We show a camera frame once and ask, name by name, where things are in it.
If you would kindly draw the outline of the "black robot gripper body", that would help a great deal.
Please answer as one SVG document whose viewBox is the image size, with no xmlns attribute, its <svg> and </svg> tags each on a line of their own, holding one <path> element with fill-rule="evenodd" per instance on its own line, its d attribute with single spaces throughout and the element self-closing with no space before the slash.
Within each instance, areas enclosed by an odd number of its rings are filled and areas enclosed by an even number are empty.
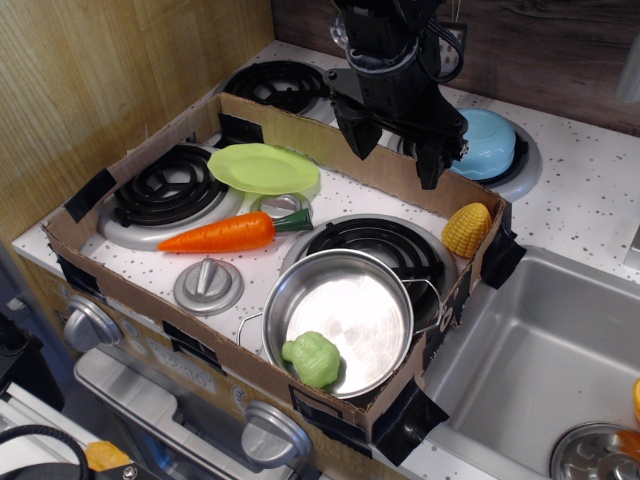
<svg viewBox="0 0 640 480">
<path fill-rule="evenodd" d="M 324 75 L 331 102 L 363 107 L 382 129 L 415 145 L 442 142 L 452 161 L 466 152 L 467 121 L 423 71 L 425 54 L 415 48 L 394 65 L 379 58 L 348 56 L 349 66 Z"/>
</svg>

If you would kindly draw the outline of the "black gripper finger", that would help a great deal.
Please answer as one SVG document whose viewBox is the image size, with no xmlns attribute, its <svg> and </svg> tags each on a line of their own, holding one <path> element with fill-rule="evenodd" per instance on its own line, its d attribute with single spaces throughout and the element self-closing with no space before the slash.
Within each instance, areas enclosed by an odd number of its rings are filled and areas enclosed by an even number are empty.
<svg viewBox="0 0 640 480">
<path fill-rule="evenodd" d="M 440 176 L 452 164 L 450 152 L 442 142 L 422 142 L 415 147 L 416 170 L 423 190 L 437 187 Z"/>
<path fill-rule="evenodd" d="M 339 130 L 352 152 L 359 159 L 366 159 L 378 144 L 381 127 L 366 109 L 355 104 L 336 103 L 334 113 Z"/>
</svg>

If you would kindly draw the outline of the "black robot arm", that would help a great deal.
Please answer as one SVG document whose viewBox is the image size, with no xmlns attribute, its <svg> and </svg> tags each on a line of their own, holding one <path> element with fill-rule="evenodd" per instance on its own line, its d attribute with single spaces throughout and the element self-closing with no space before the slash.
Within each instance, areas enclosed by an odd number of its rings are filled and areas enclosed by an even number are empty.
<svg viewBox="0 0 640 480">
<path fill-rule="evenodd" d="M 464 49 L 450 25 L 438 22 L 437 1 L 339 1 L 346 69 L 324 76 L 338 127 L 361 159 L 384 131 L 415 145 L 421 186 L 431 190 L 462 158 L 467 120 L 441 94 L 463 64 L 444 69 L 440 47 Z"/>
</svg>

